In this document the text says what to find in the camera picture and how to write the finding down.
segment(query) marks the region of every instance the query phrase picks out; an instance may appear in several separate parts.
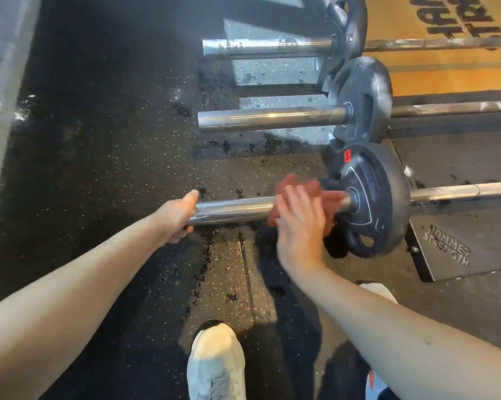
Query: left hand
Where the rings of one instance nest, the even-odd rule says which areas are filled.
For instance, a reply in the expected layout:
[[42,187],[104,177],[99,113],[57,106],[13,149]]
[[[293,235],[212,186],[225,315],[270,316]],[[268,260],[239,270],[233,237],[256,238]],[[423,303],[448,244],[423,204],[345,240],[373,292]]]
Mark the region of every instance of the left hand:
[[156,226],[163,234],[162,245],[165,243],[175,244],[193,231],[193,226],[186,225],[193,216],[198,199],[199,192],[194,189],[182,199],[165,202],[153,214]]

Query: rubber weight plate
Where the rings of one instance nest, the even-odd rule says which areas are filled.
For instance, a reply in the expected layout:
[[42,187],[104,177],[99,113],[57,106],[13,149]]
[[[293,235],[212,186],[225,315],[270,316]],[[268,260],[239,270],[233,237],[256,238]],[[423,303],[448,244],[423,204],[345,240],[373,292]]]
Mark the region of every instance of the rubber weight plate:
[[370,57],[347,62],[334,78],[328,93],[334,105],[352,109],[350,121],[334,128],[334,136],[346,144],[380,143],[387,134],[393,93],[387,68]]
[[365,0],[331,0],[326,8],[326,28],[332,38],[329,56],[317,58],[318,84],[328,92],[337,72],[349,60],[360,57],[367,36]]
[[[330,173],[341,174],[336,187],[351,197],[351,210],[336,215],[350,251],[362,258],[390,253],[409,221],[410,191],[400,161],[380,144],[355,143],[339,153]],[[373,245],[361,236],[370,237]]]

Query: white sneaker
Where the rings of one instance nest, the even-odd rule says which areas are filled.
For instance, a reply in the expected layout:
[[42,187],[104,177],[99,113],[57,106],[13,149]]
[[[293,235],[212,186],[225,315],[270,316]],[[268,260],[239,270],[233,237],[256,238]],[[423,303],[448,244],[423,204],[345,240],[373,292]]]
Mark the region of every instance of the white sneaker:
[[221,323],[201,330],[187,362],[191,400],[245,400],[245,356],[233,330]]

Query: right hand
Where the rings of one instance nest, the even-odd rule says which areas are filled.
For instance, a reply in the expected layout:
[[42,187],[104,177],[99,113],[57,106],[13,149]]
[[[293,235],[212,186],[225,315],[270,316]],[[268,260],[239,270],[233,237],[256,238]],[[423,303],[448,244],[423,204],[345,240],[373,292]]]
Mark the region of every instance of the right hand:
[[275,205],[280,217],[276,252],[282,267],[292,277],[324,267],[322,261],[325,211],[321,198],[313,200],[302,186],[287,186],[288,199],[276,195]]

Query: fingers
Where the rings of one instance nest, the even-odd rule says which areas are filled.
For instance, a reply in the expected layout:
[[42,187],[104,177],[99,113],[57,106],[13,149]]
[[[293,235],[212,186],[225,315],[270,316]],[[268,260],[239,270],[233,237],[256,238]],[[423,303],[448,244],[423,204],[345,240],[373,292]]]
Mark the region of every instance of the fingers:
[[186,237],[189,233],[193,231],[193,226],[186,226],[182,230],[179,230],[178,232],[174,233],[174,235],[171,236],[169,239],[169,243],[176,244],[179,242],[181,239]]
[[292,215],[300,221],[304,220],[304,209],[302,207],[302,203],[300,202],[300,198],[298,197],[297,191],[295,191],[291,185],[288,185],[285,191],[287,193]]
[[324,230],[326,225],[326,215],[325,215],[325,209],[322,207],[321,198],[320,197],[314,198],[312,203],[313,203],[313,211],[317,219],[317,225],[319,226],[320,230]]
[[304,214],[313,214],[313,205],[312,205],[312,200],[310,199],[308,193],[306,192],[306,189],[302,186],[299,185],[296,188],[298,198],[300,199],[300,206],[302,207]]
[[280,218],[284,219],[287,222],[287,224],[291,224],[295,218],[293,217],[291,210],[287,206],[284,197],[282,195],[276,195],[276,197],[274,198],[274,204],[278,209]]
[[193,212],[195,208],[196,202],[199,200],[199,192],[196,189],[193,189],[191,192],[188,192],[186,196],[182,198],[182,203],[189,212]]

